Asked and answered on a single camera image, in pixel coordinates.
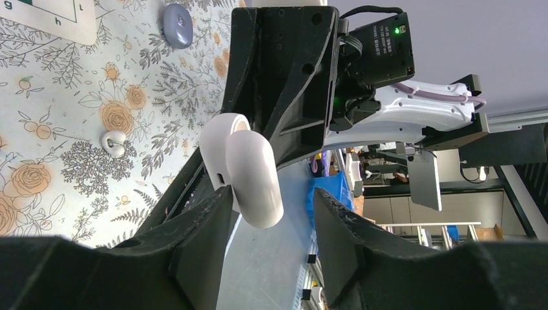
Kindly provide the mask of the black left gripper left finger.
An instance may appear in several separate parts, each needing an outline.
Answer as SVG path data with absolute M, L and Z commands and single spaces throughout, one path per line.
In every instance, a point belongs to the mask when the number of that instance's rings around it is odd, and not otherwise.
M 232 206 L 231 187 L 221 187 L 111 249 L 2 238 L 1 308 L 215 309 Z

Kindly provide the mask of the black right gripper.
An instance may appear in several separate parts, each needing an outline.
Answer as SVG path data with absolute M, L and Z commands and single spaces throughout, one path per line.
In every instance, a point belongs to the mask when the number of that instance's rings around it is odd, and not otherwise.
M 329 123 L 346 131 L 381 108 L 351 75 L 363 44 L 335 7 L 235 8 L 229 51 L 222 112 L 245 115 L 278 168 L 319 153 Z

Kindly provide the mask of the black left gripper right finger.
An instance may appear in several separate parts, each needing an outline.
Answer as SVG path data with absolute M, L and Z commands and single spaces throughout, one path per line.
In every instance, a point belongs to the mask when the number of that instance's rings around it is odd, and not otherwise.
M 546 309 L 547 244 L 466 242 L 438 251 L 314 192 L 324 294 L 332 309 Z

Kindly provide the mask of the white earbud charging case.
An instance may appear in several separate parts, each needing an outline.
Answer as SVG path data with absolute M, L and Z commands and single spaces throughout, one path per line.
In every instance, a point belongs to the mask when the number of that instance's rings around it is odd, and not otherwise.
M 213 188 L 230 186 L 232 209 L 253 227 L 280 222 L 284 207 L 270 142 L 252 131 L 247 117 L 223 113 L 203 127 L 199 148 Z

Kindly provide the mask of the white earbud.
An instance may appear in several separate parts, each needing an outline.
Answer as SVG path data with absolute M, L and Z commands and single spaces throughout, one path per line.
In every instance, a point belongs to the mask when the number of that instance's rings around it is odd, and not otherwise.
M 109 131 L 102 136 L 101 145 L 109 155 L 120 158 L 125 153 L 124 143 L 126 139 L 126 134 L 122 131 Z

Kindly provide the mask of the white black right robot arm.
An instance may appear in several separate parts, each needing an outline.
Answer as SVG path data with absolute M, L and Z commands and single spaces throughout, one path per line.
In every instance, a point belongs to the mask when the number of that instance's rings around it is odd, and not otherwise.
M 401 142 L 456 149 L 488 133 L 475 77 L 414 81 L 401 8 L 236 8 L 222 112 L 245 116 L 278 168 L 326 149 Z

